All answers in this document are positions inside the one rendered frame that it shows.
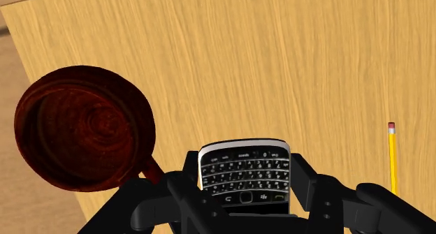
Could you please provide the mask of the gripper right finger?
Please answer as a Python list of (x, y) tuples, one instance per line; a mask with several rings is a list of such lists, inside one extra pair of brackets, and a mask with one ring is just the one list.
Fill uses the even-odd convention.
[(436, 221), (374, 183), (353, 190), (318, 174), (297, 153), (290, 156), (290, 187), (309, 212), (307, 234), (436, 234)]

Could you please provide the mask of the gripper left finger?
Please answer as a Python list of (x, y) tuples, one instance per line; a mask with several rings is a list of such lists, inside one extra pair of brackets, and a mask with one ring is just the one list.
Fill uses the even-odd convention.
[(189, 151), (183, 170), (166, 173), (158, 184), (128, 180), (78, 234), (151, 234), (175, 223), (174, 234), (235, 234), (232, 219), (196, 185), (198, 152)]

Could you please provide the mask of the black keyboard phone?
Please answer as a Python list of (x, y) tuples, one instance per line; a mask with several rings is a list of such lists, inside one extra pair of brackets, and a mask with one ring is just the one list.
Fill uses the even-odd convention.
[(204, 145), (201, 189), (229, 213), (288, 214), (290, 147), (280, 139), (245, 138)]

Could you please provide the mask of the yellow pencil with red eraser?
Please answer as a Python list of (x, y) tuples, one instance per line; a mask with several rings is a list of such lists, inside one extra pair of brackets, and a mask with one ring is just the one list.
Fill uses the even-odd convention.
[(398, 194), (398, 162), (396, 148), (396, 129), (395, 123), (388, 123), (388, 150), (390, 161), (390, 176), (391, 176), (391, 192)]

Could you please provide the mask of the dark red rusty pan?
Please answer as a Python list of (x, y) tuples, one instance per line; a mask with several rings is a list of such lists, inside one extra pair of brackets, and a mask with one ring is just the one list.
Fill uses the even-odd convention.
[(68, 191), (105, 191), (140, 173), (156, 184), (156, 127), (145, 95), (96, 66), (67, 66), (35, 81), (17, 103), (17, 147), (30, 168)]

